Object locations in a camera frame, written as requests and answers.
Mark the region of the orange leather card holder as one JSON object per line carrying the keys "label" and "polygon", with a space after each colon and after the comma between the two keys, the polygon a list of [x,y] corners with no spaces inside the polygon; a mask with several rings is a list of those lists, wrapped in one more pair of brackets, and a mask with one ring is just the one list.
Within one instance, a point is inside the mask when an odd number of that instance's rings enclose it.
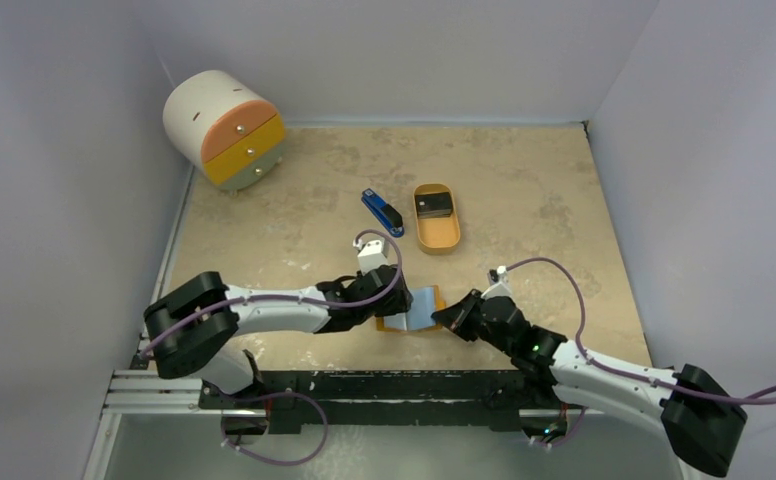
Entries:
{"label": "orange leather card holder", "polygon": [[423,333],[441,328],[432,315],[446,307],[437,285],[413,289],[410,310],[389,317],[377,317],[376,329],[390,333]]}

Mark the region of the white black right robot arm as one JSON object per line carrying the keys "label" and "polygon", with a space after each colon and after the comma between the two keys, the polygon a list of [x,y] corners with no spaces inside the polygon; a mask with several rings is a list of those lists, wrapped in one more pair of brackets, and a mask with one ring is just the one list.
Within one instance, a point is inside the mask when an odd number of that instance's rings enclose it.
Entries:
{"label": "white black right robot arm", "polygon": [[556,400],[598,410],[666,441],[679,460],[712,477],[727,475],[746,412],[705,370],[644,367],[596,352],[527,321],[508,296],[486,299],[473,290],[432,319],[469,342],[504,353],[525,377],[528,399]]}

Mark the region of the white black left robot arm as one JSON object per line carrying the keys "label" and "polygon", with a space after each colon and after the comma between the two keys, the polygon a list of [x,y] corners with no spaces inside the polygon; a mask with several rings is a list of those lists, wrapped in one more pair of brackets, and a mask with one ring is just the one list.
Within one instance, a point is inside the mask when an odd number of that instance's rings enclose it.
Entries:
{"label": "white black left robot arm", "polygon": [[231,339],[278,331],[346,332],[372,317],[405,313],[412,304],[395,265],[299,290],[229,286],[208,271],[147,307],[150,340],[140,354],[155,362],[160,378],[199,378],[236,408],[248,409],[261,399],[260,373],[252,355],[227,350]]}

